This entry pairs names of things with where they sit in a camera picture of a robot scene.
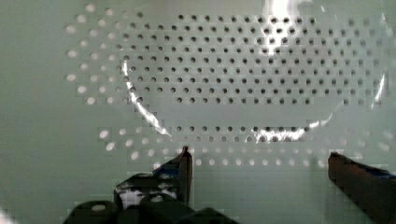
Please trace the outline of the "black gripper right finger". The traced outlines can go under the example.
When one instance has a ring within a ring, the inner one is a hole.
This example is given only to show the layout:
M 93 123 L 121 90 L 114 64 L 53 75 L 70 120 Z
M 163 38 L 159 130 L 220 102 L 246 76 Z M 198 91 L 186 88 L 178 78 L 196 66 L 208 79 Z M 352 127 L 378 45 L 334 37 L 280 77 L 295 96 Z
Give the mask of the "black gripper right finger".
M 328 164 L 329 179 L 375 224 L 395 224 L 395 175 L 337 152 Z

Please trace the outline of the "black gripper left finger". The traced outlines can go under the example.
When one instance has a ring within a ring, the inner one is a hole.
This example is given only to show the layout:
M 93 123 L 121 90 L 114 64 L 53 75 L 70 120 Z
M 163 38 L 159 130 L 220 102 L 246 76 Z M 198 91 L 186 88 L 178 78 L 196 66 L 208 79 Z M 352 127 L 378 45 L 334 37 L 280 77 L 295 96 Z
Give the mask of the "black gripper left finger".
M 210 207 L 192 209 L 191 180 L 192 155 L 184 146 L 153 171 L 119 183 L 112 201 L 77 205 L 64 224 L 239 224 Z

